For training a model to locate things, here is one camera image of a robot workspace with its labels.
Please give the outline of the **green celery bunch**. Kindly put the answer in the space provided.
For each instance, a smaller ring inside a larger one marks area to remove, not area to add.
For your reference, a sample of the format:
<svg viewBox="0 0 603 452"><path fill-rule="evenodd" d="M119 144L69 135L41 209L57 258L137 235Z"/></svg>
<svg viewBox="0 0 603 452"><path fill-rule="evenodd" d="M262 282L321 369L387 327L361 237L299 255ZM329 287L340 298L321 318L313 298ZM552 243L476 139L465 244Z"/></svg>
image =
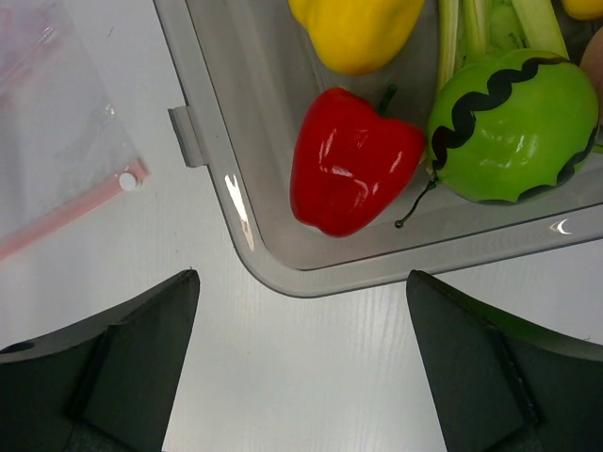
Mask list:
<svg viewBox="0 0 603 452"><path fill-rule="evenodd" d="M501 57L515 49L569 57L550 1L440 0L437 9L438 90L467 64Z"/></svg>

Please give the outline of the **red bell pepper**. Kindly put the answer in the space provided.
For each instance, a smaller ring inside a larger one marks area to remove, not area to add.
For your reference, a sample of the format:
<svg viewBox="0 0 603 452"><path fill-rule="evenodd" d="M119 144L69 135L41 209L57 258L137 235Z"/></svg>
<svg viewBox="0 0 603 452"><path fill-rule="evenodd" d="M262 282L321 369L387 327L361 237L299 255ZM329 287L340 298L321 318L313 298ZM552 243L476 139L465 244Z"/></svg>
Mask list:
<svg viewBox="0 0 603 452"><path fill-rule="evenodd" d="M426 137L417 126L388 115L397 92L389 86L378 105L347 89L323 91L298 133L289 201L294 217L332 237L365 228L409 184Z"/></svg>

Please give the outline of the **pink peach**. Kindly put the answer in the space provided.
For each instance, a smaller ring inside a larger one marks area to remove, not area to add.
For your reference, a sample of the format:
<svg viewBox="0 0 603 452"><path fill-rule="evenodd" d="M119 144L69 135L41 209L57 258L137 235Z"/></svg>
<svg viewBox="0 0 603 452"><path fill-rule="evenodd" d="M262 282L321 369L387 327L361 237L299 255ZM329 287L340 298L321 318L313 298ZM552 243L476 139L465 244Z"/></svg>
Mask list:
<svg viewBox="0 0 603 452"><path fill-rule="evenodd" d="M580 68L595 87L602 85L602 36L596 34L586 46L581 58Z"/></svg>

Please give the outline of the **yellow bell pepper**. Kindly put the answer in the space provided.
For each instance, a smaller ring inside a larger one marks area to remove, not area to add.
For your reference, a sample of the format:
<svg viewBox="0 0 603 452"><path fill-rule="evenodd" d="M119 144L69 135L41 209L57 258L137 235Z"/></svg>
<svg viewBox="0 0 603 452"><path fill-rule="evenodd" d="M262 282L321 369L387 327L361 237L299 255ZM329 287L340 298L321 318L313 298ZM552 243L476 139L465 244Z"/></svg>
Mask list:
<svg viewBox="0 0 603 452"><path fill-rule="evenodd" d="M290 1L319 60L345 75L373 73L403 48L424 7L422 0Z"/></svg>

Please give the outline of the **green toy watermelon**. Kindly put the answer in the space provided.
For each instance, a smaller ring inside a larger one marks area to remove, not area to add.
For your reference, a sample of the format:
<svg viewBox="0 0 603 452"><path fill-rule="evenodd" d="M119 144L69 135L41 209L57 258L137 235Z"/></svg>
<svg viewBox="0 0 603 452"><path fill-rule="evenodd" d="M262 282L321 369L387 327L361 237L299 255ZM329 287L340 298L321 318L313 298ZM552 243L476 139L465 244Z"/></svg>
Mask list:
<svg viewBox="0 0 603 452"><path fill-rule="evenodd" d="M568 58L530 49L471 63L435 96L428 182L484 205L515 206L571 180L593 152L599 101Z"/></svg>

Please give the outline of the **orange yellow mango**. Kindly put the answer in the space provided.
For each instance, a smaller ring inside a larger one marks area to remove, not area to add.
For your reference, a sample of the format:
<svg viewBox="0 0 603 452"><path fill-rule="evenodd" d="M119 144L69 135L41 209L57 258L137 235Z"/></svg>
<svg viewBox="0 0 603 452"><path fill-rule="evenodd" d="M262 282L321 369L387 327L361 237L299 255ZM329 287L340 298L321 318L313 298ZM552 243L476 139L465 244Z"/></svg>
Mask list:
<svg viewBox="0 0 603 452"><path fill-rule="evenodd" d="M562 0L564 11L573 19L593 21L603 16L603 0Z"/></svg>

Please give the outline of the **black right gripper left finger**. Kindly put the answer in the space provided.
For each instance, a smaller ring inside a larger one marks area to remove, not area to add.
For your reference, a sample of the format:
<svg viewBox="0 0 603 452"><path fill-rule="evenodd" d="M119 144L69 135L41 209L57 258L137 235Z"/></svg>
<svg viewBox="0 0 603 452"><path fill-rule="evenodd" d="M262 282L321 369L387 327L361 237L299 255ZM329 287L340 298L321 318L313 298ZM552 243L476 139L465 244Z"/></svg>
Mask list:
<svg viewBox="0 0 603 452"><path fill-rule="evenodd" d="M2 348L2 450L161 450L199 296L199 275L187 269Z"/></svg>

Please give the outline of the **clear zip top bag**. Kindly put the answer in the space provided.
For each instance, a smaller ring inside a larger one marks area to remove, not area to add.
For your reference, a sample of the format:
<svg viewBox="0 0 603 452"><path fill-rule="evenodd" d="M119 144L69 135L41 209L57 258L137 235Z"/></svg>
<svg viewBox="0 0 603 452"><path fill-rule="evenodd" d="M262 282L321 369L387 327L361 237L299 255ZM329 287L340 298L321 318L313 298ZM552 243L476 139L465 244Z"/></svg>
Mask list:
<svg viewBox="0 0 603 452"><path fill-rule="evenodd" d="M148 174L60 1L1 4L1 255Z"/></svg>

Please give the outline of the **clear plastic food bin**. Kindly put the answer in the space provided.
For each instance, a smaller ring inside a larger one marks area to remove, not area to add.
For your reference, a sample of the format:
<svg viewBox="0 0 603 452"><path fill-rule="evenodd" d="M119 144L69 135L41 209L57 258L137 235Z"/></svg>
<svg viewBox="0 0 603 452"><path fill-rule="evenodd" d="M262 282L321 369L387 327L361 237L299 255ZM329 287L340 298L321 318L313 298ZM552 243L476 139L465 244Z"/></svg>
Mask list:
<svg viewBox="0 0 603 452"><path fill-rule="evenodd" d="M237 255L320 297L597 240L602 21L560 1L159 1Z"/></svg>

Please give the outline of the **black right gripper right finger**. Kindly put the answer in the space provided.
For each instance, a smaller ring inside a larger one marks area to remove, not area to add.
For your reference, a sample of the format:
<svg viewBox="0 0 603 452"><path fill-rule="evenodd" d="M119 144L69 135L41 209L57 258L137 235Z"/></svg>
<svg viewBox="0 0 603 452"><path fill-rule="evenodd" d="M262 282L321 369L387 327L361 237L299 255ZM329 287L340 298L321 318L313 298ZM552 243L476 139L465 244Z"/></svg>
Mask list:
<svg viewBox="0 0 603 452"><path fill-rule="evenodd" d="M414 270L406 284L449 451L599 451L602 347Z"/></svg>

